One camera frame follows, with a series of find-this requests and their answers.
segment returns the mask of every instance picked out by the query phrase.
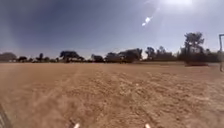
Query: dirt ground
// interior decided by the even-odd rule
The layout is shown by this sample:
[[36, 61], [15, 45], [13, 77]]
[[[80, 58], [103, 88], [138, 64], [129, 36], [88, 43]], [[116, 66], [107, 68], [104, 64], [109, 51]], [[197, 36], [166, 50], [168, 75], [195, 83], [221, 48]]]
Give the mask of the dirt ground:
[[0, 64], [13, 128], [223, 128], [217, 66]]

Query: blue sky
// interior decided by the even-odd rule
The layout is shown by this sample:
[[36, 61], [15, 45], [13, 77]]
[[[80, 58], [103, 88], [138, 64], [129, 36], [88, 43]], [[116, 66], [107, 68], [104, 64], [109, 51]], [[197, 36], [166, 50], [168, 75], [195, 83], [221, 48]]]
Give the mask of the blue sky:
[[57, 57], [164, 46], [176, 52], [187, 32], [219, 48], [223, 0], [0, 0], [0, 52]]

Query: sandy arena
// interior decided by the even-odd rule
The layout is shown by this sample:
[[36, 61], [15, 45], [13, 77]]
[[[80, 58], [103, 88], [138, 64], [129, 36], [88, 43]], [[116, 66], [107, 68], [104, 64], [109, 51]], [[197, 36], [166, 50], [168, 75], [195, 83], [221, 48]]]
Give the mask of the sandy arena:
[[0, 64], [13, 128], [223, 128], [218, 66]]

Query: tree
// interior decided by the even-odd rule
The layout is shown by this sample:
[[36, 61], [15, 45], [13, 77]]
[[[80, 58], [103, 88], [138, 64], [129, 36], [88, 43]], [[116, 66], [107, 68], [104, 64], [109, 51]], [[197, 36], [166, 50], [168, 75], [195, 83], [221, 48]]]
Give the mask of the tree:
[[147, 54], [147, 59], [148, 60], [154, 60], [155, 58], [155, 50], [152, 47], [147, 47], [147, 50], [145, 51], [145, 53]]
[[165, 54], [166, 50], [163, 46], [160, 46], [159, 49], [157, 50], [157, 54]]
[[62, 51], [60, 57], [67, 63], [71, 62], [73, 59], [78, 59], [80, 56], [76, 51]]
[[43, 61], [44, 62], [50, 62], [50, 58], [49, 57], [44, 57]]
[[78, 57], [78, 60], [79, 60], [79, 61], [85, 61], [85, 58], [82, 57], [82, 56], [79, 56], [79, 57]]
[[139, 61], [142, 59], [142, 49], [130, 49], [120, 52], [118, 56], [123, 62], [132, 63], [134, 61]]
[[185, 37], [185, 62], [205, 61], [204, 50], [201, 46], [204, 43], [203, 34], [201, 32], [187, 33]]
[[39, 62], [42, 62], [43, 59], [44, 59], [44, 54], [43, 54], [43, 53], [40, 53], [40, 54], [39, 54], [39, 57], [37, 58], [37, 60], [38, 60]]
[[110, 52], [106, 55], [105, 61], [109, 63], [116, 63], [120, 62], [121, 58], [118, 56], [117, 53]]
[[34, 61], [33, 58], [29, 58], [29, 59], [28, 59], [28, 62], [31, 62], [31, 63], [32, 63], [33, 61]]
[[27, 57], [25, 57], [25, 56], [20, 56], [20, 57], [18, 58], [18, 62], [22, 62], [22, 63], [27, 62]]
[[0, 61], [9, 62], [9, 61], [16, 60], [16, 58], [17, 58], [16, 55], [11, 52], [5, 52], [0, 54]]
[[92, 54], [91, 58], [92, 58], [92, 60], [93, 60], [94, 62], [97, 62], [97, 63], [99, 63], [99, 62], [104, 62], [103, 57], [100, 56], [100, 55], [94, 55], [94, 54]]

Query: vegetation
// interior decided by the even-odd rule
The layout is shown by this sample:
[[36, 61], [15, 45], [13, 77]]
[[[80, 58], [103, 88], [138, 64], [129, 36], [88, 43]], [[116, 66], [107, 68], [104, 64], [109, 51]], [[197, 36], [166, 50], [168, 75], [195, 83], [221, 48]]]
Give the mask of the vegetation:
[[204, 49], [203, 44], [205, 42], [203, 34], [200, 32], [187, 33], [185, 35], [184, 47], [180, 48], [180, 51], [176, 54], [167, 52], [163, 46], [158, 49], [153, 47], [147, 47], [145, 53], [147, 58], [142, 60], [142, 49], [128, 49], [118, 53], [109, 52], [105, 58], [100, 55], [92, 54], [90, 60], [85, 60], [76, 51], [62, 51], [59, 58], [50, 58], [40, 53], [36, 58], [27, 58], [25, 56], [17, 56], [14, 53], [6, 52], [0, 54], [0, 62], [30, 62], [30, 63], [57, 63], [57, 62], [97, 62], [97, 63], [132, 63], [135, 61], [184, 61], [186, 64], [192, 62], [219, 62], [220, 52], [212, 52], [210, 49]]

